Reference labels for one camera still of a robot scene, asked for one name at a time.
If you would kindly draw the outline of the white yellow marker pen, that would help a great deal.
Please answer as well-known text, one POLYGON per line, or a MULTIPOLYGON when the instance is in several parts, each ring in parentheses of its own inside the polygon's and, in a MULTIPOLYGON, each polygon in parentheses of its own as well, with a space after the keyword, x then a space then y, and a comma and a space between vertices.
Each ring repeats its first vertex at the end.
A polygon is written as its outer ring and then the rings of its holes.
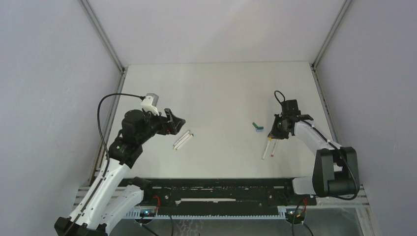
POLYGON ((264 148, 264 151, 263 151, 262 160, 265 160, 265 158, 267 156, 267 152, 268 152, 268 148, 269 148, 269 145, 271 143, 271 140, 272 140, 272 138, 268 137, 265 148, 264 148))

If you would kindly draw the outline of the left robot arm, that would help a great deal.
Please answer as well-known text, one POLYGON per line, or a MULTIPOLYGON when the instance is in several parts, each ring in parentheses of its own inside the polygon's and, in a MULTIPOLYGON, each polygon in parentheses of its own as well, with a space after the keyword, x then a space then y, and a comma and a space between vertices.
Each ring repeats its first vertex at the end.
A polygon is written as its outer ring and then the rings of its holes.
POLYGON ((117 223, 137 204, 154 198, 151 182, 136 177, 123 194, 111 201, 120 182, 143 152, 142 145, 154 135, 176 135, 186 121, 169 108, 165 116, 144 110, 125 113, 121 130, 108 148, 108 157, 79 205, 68 217, 59 217, 54 228, 59 236, 108 236, 117 223))

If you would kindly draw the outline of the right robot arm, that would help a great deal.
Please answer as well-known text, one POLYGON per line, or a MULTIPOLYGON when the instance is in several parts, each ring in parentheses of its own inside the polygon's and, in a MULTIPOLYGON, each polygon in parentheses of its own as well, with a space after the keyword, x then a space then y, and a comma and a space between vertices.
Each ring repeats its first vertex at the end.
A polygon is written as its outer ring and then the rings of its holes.
POLYGON ((310 176, 296 177, 284 191, 286 202, 298 204, 304 195, 355 199, 360 190, 357 152, 328 139, 310 115, 303 115, 295 99, 279 102, 282 111, 275 114, 270 140, 286 140, 295 136, 315 155, 310 176))

